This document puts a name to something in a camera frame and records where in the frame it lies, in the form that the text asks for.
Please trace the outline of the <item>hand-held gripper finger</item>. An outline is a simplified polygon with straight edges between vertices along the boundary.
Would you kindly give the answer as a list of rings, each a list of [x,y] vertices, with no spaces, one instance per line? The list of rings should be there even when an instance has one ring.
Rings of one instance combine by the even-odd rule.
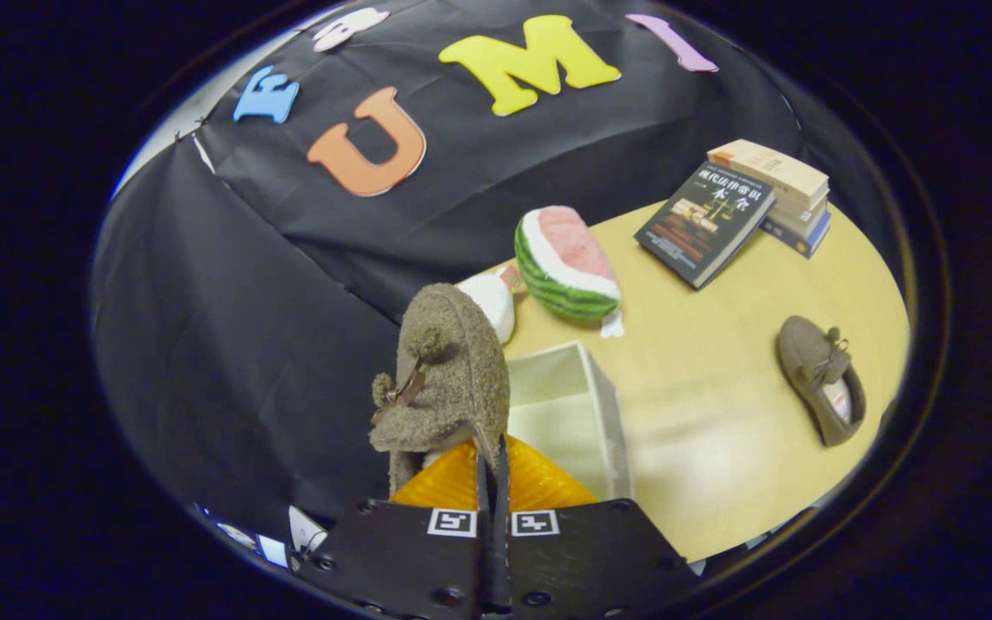
[[[360,498],[306,553],[300,581],[371,619],[484,619],[496,611],[496,476],[473,468],[479,507]]]
[[[513,511],[495,470],[497,619],[641,619],[688,596],[697,574],[633,499]]]

